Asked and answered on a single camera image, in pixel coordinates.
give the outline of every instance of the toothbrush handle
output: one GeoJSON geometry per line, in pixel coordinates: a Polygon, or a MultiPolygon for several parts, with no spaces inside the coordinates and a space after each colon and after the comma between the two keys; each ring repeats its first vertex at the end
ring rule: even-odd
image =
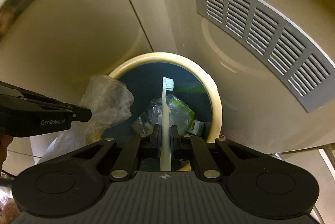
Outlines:
{"type": "Polygon", "coordinates": [[[162,93],[162,140],[160,149],[160,171],[171,171],[170,108],[166,104],[166,85],[162,93]]]}

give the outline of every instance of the black tool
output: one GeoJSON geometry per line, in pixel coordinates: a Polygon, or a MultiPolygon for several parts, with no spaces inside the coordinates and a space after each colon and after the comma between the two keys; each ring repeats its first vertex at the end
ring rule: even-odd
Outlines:
{"type": "Polygon", "coordinates": [[[0,82],[0,132],[29,137],[68,130],[72,121],[88,122],[92,112],[73,104],[0,82]]]}
{"type": "Polygon", "coordinates": [[[319,187],[304,169],[172,126],[172,157],[190,160],[192,171],[144,172],[140,162],[159,156],[160,125],[153,132],[120,144],[106,138],[23,171],[13,224],[317,223],[309,213],[319,187]]]}

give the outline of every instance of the small box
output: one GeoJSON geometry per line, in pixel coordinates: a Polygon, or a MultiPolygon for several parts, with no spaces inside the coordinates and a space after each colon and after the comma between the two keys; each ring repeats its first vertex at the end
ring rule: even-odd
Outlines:
{"type": "Polygon", "coordinates": [[[189,129],[187,130],[188,133],[192,133],[194,135],[201,136],[202,130],[204,129],[204,122],[200,122],[197,120],[193,120],[192,124],[190,125],[189,129]]]}

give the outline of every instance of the human hand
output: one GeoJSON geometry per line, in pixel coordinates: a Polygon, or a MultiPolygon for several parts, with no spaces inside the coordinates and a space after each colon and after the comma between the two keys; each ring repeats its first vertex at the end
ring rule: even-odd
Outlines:
{"type": "Polygon", "coordinates": [[[3,9],[0,11],[0,36],[5,35],[11,27],[14,20],[12,9],[3,9]]]}
{"type": "Polygon", "coordinates": [[[13,137],[0,134],[0,168],[2,171],[2,164],[7,158],[7,147],[13,141],[13,137]]]}

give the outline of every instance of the cable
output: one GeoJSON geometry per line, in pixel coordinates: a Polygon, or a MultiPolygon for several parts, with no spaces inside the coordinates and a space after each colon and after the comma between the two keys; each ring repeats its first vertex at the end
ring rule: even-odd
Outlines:
{"type": "Polygon", "coordinates": [[[8,172],[5,171],[5,170],[2,170],[2,172],[4,172],[6,175],[8,175],[8,176],[10,176],[10,177],[16,178],[16,176],[14,176],[14,175],[11,174],[11,173],[8,173],[8,172]]]}

